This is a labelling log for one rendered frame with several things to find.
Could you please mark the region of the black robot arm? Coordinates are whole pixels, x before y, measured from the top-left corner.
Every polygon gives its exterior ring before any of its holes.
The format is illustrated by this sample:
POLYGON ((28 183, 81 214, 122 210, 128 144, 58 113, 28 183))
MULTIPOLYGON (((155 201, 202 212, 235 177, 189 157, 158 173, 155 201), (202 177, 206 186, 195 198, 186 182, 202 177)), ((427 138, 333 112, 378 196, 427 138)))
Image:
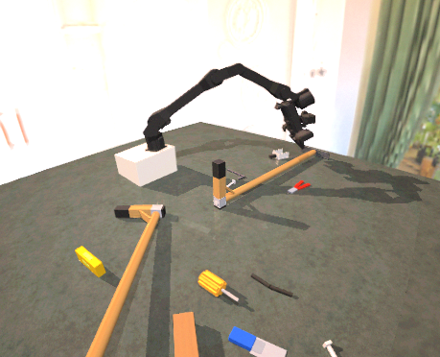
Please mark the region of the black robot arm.
MULTIPOLYGON (((222 69, 211 69, 200 82, 183 95, 177 97, 169 103, 168 106, 160 108, 150 115, 147 120, 147 126, 142 131, 148 146, 145 152, 158 152, 168 147, 168 145, 165 145, 162 132, 159 130, 163 130, 164 127, 171 124, 171 116, 191 103, 202 92, 211 90, 221 85, 223 81, 229 80, 236 75, 240 75, 256 85, 263 87, 274 98, 284 101, 280 104, 276 103, 274 108, 277 110, 281 109, 285 119, 297 114, 296 108, 303 109, 315 103, 315 98, 308 87, 294 93, 289 86, 269 80, 241 63, 235 63, 234 65, 232 64, 222 69), (290 100, 287 101, 287 99, 290 100)), ((315 115, 308 113, 306 110, 302 110, 300 120, 303 128, 306 128, 309 124, 316 124, 315 115)))

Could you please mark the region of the yellow rectangular block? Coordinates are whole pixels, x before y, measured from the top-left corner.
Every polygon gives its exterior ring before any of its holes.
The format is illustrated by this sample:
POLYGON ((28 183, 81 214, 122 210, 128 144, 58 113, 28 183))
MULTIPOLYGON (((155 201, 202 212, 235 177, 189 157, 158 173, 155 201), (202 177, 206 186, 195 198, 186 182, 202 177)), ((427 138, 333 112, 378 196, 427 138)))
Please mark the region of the yellow rectangular block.
POLYGON ((104 265, 98 258, 86 250, 83 246, 75 250, 77 257, 82 264, 92 271, 97 277, 102 276, 105 273, 104 265))

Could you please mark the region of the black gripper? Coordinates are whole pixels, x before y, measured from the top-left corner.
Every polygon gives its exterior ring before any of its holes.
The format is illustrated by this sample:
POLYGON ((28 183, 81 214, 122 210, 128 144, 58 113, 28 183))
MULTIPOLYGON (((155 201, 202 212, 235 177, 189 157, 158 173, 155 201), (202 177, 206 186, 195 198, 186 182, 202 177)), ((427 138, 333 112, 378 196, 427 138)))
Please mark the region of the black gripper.
POLYGON ((293 117, 288 119, 283 119, 285 122, 282 124, 282 129, 284 132, 289 131, 289 137, 303 150, 304 142, 313 138, 313 132, 308 129, 303 129, 301 123, 301 115, 295 114, 293 117))

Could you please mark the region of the orange flat bar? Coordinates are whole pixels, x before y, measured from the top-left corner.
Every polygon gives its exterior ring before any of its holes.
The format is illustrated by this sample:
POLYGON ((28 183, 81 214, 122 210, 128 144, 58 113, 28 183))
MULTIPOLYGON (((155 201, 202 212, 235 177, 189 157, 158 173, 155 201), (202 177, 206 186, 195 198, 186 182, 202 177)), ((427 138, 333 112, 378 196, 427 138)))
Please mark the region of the orange flat bar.
POLYGON ((174 356, 198 357, 194 312, 174 315, 174 356))

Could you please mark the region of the yellow-handled screwdriver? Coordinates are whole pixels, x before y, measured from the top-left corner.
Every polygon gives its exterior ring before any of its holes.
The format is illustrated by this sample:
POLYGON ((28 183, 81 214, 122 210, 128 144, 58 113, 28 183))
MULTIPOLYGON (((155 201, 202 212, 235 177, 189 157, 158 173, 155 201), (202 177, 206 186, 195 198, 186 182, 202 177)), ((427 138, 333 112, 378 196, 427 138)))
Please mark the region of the yellow-handled screwdriver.
POLYGON ((226 293, 230 298, 233 298, 237 302, 239 301, 239 298, 234 297, 232 294, 228 293, 225 290, 227 283, 225 283, 224 280, 222 280, 218 276, 215 276, 207 270, 199 276, 198 284, 203 286, 216 297, 218 297, 222 293, 226 293))

